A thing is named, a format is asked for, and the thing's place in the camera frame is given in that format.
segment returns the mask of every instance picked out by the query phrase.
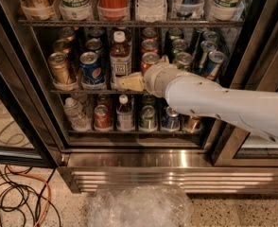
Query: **beverage cooler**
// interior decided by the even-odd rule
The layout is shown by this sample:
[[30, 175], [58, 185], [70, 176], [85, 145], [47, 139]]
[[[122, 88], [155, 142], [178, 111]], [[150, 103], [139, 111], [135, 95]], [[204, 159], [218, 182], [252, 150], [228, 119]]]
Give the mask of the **beverage cooler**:
[[225, 88], [278, 94], [278, 0], [105, 1], [0, 0], [0, 98], [34, 147], [0, 147], [0, 164], [56, 167], [74, 193], [278, 193], [273, 137], [181, 115], [141, 77], [170, 61]]

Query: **white bottle cap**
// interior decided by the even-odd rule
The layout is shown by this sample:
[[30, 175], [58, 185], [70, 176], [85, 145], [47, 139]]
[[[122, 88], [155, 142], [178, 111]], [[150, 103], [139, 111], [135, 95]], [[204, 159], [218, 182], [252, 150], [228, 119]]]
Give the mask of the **white bottle cap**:
[[65, 105], [71, 107], [74, 104], [74, 99], [72, 97], [67, 97], [65, 99]]
[[122, 43], [126, 40], [126, 35], [123, 31], [115, 31], [113, 34], [113, 40], [118, 43]]
[[126, 95], [120, 95], [119, 102], [122, 104], [126, 104], [129, 101], [128, 96]]

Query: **white robotic arm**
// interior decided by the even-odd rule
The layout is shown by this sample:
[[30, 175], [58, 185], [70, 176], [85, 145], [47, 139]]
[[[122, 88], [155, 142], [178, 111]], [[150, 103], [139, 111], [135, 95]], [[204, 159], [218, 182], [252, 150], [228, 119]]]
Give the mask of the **white robotic arm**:
[[152, 65], [144, 81], [180, 114], [218, 118], [278, 144], [278, 93], [226, 89], [165, 62]]

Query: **clear plastic wrap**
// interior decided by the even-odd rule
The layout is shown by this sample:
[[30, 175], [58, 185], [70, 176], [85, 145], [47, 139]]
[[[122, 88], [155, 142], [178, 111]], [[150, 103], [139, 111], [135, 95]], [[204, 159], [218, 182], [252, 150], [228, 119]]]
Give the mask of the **clear plastic wrap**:
[[182, 189], [136, 186], [98, 189], [89, 210], [89, 227], [186, 227], [192, 202]]

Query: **floor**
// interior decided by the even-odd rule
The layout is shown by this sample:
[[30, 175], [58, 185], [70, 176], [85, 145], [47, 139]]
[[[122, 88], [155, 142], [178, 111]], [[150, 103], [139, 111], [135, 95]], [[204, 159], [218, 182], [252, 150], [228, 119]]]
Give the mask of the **floor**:
[[[2, 132], [3, 128], [10, 124], [10, 126]], [[31, 147], [27, 143], [27, 139], [21, 136], [22, 132], [13, 122], [8, 111], [2, 107], [0, 102], [0, 145], [10, 143], [16, 147]], [[0, 166], [2, 173], [4, 173], [5, 166]], [[25, 168], [14, 166], [14, 169], [22, 171]], [[52, 169], [44, 168], [33, 168], [28, 174], [36, 174], [44, 179], [48, 179], [52, 173]], [[11, 176], [10, 179], [16, 184], [22, 184], [23, 189], [25, 186], [31, 186], [38, 193], [41, 192], [43, 184], [37, 180], [22, 176]], [[65, 185], [60, 174], [55, 171], [51, 177], [50, 182], [51, 189], [51, 202], [58, 210], [61, 226], [94, 226], [89, 220], [89, 211], [92, 203], [95, 202], [95, 195], [90, 193], [72, 194], [68, 187]], [[22, 205], [21, 211], [11, 211], [10, 207], [14, 208], [21, 200], [22, 196], [17, 188], [12, 188], [11, 184], [5, 183], [0, 178], [0, 202], [3, 198], [2, 205], [6, 206], [6, 212], [0, 211], [0, 219], [2, 226], [33, 226], [32, 216], [28, 207]], [[8, 194], [4, 194], [7, 189], [11, 189]], [[188, 214], [190, 219], [187, 221], [186, 226], [278, 226], [278, 195], [200, 195], [192, 194], [184, 196], [190, 202]], [[27, 200], [28, 206], [31, 209], [35, 208], [37, 198], [35, 195], [30, 194]], [[131, 209], [134, 212], [137, 202], [129, 200], [125, 204], [126, 208]], [[150, 201], [143, 197], [143, 202]], [[164, 213], [164, 209], [159, 209], [160, 213]], [[40, 225], [44, 226], [60, 226], [59, 218], [56, 214], [55, 209], [50, 206], [43, 223]], [[111, 225], [113, 227], [127, 227], [134, 225]], [[150, 226], [158, 226], [156, 223], [150, 223]]]

